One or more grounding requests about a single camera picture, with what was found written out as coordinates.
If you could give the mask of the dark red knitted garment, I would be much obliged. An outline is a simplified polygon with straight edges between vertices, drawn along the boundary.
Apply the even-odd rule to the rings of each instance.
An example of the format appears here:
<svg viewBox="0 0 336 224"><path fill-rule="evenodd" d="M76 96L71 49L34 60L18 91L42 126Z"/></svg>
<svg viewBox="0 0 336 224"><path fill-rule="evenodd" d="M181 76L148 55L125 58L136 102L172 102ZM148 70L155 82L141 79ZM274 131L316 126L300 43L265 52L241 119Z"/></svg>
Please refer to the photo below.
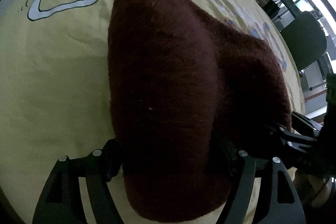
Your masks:
<svg viewBox="0 0 336 224"><path fill-rule="evenodd" d="M108 75L127 198L151 221L192 221L222 206L231 149L260 147L291 126L271 47L191 0L114 0Z"/></svg>

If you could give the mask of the yellow cartoon print bedsheet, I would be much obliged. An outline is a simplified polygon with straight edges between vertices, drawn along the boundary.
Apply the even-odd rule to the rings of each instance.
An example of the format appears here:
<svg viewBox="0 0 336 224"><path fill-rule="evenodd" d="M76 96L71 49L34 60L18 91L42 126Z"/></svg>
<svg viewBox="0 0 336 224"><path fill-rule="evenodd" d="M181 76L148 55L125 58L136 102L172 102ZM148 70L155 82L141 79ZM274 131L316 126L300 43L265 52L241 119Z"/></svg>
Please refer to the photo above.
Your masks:
<svg viewBox="0 0 336 224"><path fill-rule="evenodd" d="M192 0L274 51L294 111L305 112L284 39L255 0ZM25 223L61 155L113 137L107 36L113 0L13 0L1 17L1 188Z"/></svg>

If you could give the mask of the dark green office chair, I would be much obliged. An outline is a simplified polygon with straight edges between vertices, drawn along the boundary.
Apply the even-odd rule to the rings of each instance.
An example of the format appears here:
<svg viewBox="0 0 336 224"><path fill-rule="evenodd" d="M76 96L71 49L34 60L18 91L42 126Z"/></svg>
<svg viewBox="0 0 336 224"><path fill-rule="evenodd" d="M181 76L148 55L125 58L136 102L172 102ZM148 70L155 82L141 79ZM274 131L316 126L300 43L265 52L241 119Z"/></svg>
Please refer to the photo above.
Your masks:
<svg viewBox="0 0 336 224"><path fill-rule="evenodd" d="M280 34L298 71L317 61L327 50L324 30L308 11L302 12Z"/></svg>

